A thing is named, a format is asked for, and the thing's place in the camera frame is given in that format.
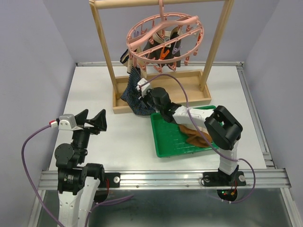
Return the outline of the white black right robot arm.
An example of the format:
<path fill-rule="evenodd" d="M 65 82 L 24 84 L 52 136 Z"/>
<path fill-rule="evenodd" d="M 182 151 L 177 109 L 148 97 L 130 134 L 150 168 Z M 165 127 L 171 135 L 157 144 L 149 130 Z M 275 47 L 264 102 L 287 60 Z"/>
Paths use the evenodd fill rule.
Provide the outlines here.
<path fill-rule="evenodd" d="M 242 125 L 224 107 L 213 110 L 189 108 L 172 102 L 162 87 L 150 88 L 150 85 L 138 85 L 140 100 L 159 112 L 168 123 L 185 126 L 206 142 L 212 139 L 220 156 L 216 179 L 222 184 L 234 181 L 239 169 L 237 164 L 237 146 L 243 131 Z"/>

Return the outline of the pink round clip hanger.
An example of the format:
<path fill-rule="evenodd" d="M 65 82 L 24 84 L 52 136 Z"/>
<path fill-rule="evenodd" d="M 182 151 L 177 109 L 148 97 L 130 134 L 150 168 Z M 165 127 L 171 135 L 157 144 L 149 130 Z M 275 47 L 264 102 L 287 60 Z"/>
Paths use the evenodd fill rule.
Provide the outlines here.
<path fill-rule="evenodd" d="M 163 66 L 172 71 L 182 60 L 189 62 L 197 55 L 204 37 L 204 27 L 198 16 L 164 11 L 159 1 L 159 13 L 135 24 L 126 36 L 126 46 L 131 66 L 146 71 L 152 65 L 162 72 Z"/>

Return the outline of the cream navy-trim underwear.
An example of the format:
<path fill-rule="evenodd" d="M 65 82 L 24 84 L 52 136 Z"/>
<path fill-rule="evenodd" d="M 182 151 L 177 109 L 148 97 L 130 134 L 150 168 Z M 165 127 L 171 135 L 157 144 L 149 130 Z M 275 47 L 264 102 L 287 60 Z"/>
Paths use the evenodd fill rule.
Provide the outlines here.
<path fill-rule="evenodd" d="M 129 57 L 129 51 L 126 49 L 126 51 L 121 55 L 120 57 L 120 63 L 127 67 L 127 73 L 130 74 L 132 71 L 135 71 L 136 68 L 133 65 L 133 60 Z"/>

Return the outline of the blue striped underwear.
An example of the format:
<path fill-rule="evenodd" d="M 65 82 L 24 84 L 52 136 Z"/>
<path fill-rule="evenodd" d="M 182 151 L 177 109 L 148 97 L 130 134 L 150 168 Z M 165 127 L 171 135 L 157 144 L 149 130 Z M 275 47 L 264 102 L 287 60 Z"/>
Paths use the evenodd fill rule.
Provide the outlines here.
<path fill-rule="evenodd" d="M 150 106 L 146 106 L 144 102 L 139 99 L 141 95 L 136 87 L 141 79 L 140 73 L 141 71 L 139 68 L 134 66 L 131 67 L 126 89 L 120 98 L 128 104 L 135 115 L 149 116 L 156 111 Z"/>

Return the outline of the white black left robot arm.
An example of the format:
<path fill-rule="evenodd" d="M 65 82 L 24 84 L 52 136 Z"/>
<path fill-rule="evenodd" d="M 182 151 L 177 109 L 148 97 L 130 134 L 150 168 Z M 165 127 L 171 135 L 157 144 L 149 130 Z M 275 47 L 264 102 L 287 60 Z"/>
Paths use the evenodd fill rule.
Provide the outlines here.
<path fill-rule="evenodd" d="M 60 144 L 54 152 L 58 171 L 59 227 L 86 227 L 98 186 L 105 182 L 102 164 L 85 164 L 91 135 L 107 130 L 106 111 L 88 119 L 88 109 L 77 115 L 57 118 L 61 131 L 71 131 L 70 143 Z"/>

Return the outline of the brown underwear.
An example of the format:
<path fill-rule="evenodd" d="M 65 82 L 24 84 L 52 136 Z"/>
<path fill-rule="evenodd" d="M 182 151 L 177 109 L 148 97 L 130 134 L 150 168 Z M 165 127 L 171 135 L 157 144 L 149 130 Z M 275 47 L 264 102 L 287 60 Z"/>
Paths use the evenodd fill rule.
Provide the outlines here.
<path fill-rule="evenodd" d="M 204 138 L 197 130 L 187 128 L 184 125 L 179 125 L 178 127 L 180 131 L 187 136 L 186 143 L 189 143 L 199 148 L 207 148 L 209 147 L 208 142 L 213 142 L 212 138 L 208 133 L 202 132 L 205 137 Z"/>

